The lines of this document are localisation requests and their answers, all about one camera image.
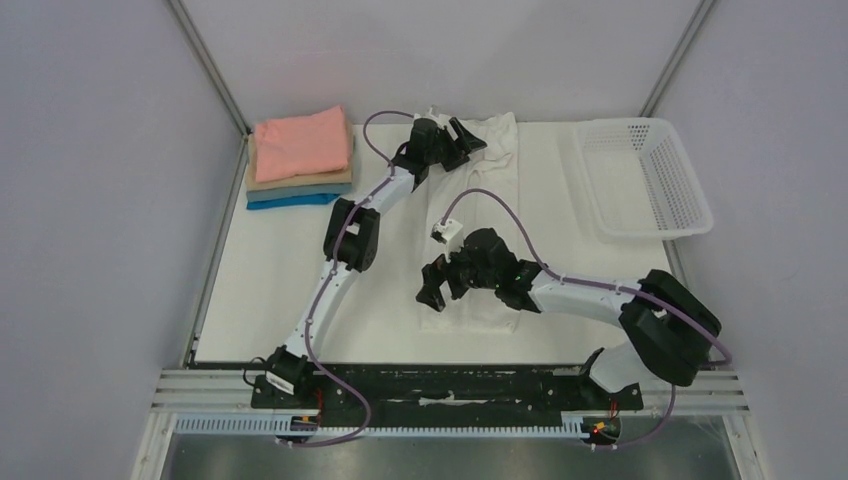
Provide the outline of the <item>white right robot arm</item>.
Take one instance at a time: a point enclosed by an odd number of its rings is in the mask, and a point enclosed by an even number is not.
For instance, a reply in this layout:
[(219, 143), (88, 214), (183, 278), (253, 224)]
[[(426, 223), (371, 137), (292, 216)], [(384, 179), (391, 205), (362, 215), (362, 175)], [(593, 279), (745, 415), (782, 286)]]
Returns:
[(473, 231), (421, 273), (415, 299), (436, 312), (481, 289), (512, 310), (565, 313), (620, 328), (625, 342), (596, 350), (581, 367), (577, 392), (591, 408), (643, 381), (691, 386), (721, 332), (717, 317), (664, 270), (617, 283), (556, 275), (539, 261), (518, 258), (492, 228)]

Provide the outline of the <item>white t shirt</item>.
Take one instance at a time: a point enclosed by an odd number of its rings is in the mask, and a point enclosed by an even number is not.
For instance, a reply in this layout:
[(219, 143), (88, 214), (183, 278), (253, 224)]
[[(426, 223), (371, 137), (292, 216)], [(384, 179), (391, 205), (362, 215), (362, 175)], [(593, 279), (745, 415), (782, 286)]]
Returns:
[[(426, 217), (422, 260), (428, 264), (444, 252), (430, 237), (432, 227), (462, 192), (481, 188), (495, 194), (509, 207), (519, 206), (519, 136), (512, 112), (485, 120), (463, 120), (461, 124), (487, 147), (471, 155), (469, 162), (452, 172), (440, 167), (430, 170), (425, 184)], [(518, 229), (498, 201), (482, 193), (471, 193), (459, 201), (449, 215), (463, 226), (463, 234), (480, 228), (492, 228), (507, 245), (517, 243)], [(420, 328), (427, 332), (474, 332), (510, 334), (519, 323), (520, 312), (508, 308), (490, 290), (472, 289), (453, 301), (450, 291), (442, 289), (447, 306), (442, 312), (421, 305)]]

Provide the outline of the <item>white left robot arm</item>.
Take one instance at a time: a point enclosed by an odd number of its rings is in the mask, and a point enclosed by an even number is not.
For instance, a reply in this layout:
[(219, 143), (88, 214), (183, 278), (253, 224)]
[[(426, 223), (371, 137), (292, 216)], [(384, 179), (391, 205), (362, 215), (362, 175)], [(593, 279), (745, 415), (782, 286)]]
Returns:
[(390, 159), (382, 178), (367, 193), (333, 204), (323, 241), (318, 285), (292, 334), (269, 356), (265, 381), (290, 408), (307, 405), (314, 393), (315, 347), (358, 276), (377, 256), (382, 215), (409, 197), (438, 165), (451, 172), (487, 147), (455, 117), (443, 124), (417, 118), (408, 141)]

